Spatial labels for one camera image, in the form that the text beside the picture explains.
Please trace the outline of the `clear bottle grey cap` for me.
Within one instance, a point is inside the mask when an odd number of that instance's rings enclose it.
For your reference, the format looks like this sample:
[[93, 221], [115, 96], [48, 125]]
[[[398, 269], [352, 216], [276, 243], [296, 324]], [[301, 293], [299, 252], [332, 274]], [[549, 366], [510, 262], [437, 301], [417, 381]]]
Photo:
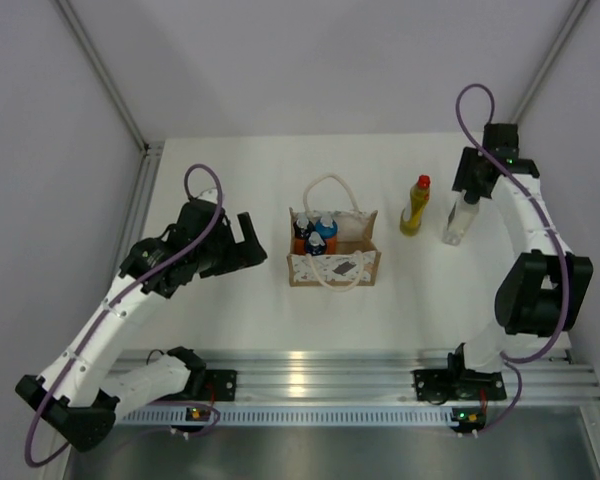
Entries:
[[479, 208], [480, 195], [470, 191], [462, 191], [449, 213], [443, 230], [442, 241], [452, 246], [459, 245], [478, 215]]

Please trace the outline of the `dark blue front pump bottle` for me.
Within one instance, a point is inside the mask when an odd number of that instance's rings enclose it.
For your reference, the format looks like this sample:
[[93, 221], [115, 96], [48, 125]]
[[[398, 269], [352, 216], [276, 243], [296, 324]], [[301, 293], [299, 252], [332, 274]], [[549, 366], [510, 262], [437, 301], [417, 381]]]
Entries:
[[304, 251], [311, 256], [320, 256], [326, 253], [326, 242], [317, 231], [311, 232], [307, 237], [304, 244]]

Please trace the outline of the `light blue pump bottle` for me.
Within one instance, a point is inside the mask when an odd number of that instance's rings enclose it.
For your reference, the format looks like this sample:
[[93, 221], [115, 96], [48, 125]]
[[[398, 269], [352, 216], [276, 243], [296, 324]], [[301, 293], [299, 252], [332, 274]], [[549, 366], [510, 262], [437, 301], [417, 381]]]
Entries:
[[315, 231], [325, 242], [328, 249], [337, 245], [338, 225], [331, 214], [323, 214], [315, 223]]

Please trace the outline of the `yellow bottle red cap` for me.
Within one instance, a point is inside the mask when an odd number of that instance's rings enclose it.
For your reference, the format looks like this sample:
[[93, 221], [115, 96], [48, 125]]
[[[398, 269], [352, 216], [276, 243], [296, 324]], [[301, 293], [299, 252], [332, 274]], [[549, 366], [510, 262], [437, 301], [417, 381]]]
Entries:
[[430, 198], [431, 178], [420, 175], [409, 192], [409, 204], [401, 213], [400, 231], [405, 236], [415, 236], [421, 227], [422, 216]]

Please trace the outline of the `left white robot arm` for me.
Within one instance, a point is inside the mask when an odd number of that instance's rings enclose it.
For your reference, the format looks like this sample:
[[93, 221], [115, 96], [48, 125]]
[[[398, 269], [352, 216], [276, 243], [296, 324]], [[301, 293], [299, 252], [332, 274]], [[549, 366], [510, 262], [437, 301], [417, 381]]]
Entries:
[[206, 363], [175, 347], [122, 376], [109, 371], [136, 331], [194, 277], [208, 278], [262, 264], [267, 254], [251, 217], [237, 216], [236, 241], [217, 191], [191, 197], [176, 222], [134, 244], [93, 316], [42, 373], [25, 375], [16, 393], [79, 452], [99, 445], [129, 413], [163, 399], [205, 400]]

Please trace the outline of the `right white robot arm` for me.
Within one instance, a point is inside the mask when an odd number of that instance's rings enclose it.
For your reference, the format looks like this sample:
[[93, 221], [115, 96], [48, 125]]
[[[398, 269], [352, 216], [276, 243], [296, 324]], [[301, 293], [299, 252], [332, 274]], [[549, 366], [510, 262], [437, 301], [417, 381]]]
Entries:
[[491, 200], [506, 227], [514, 263], [496, 291], [495, 318], [447, 360], [447, 389], [458, 397], [495, 388], [501, 352], [534, 338], [568, 332], [576, 322], [593, 276], [593, 264], [560, 238], [541, 194], [540, 173], [519, 156], [518, 127], [488, 123], [479, 149], [466, 147], [452, 186], [458, 196], [443, 241], [457, 246]]

